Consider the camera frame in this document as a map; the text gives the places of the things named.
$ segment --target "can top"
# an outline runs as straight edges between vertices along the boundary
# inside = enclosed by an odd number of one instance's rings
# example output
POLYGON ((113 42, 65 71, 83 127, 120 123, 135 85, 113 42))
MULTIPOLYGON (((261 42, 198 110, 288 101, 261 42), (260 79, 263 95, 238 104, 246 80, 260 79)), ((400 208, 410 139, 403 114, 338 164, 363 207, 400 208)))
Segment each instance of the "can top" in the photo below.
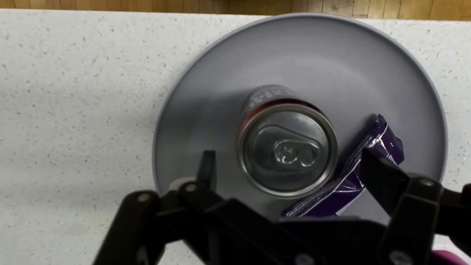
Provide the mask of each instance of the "can top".
POLYGON ((304 195, 325 183, 338 163, 329 119, 301 102, 274 104, 249 120, 241 158, 254 182, 276 195, 304 195))

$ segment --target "speckled countertop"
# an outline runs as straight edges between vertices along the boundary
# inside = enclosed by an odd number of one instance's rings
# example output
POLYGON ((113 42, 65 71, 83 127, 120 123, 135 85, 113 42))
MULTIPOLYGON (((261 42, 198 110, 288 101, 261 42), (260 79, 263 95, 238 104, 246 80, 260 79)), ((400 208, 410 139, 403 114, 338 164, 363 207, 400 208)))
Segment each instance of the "speckled countertop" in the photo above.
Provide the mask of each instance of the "speckled countertop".
MULTIPOLYGON (((0 11, 0 263, 90 263, 121 198, 154 188, 164 99, 260 16, 0 11)), ((471 180, 471 23, 366 20, 423 63, 450 123, 445 185, 471 180)), ((441 238, 439 247, 451 247, 441 238)), ((195 263, 173 244, 164 263, 195 263)))

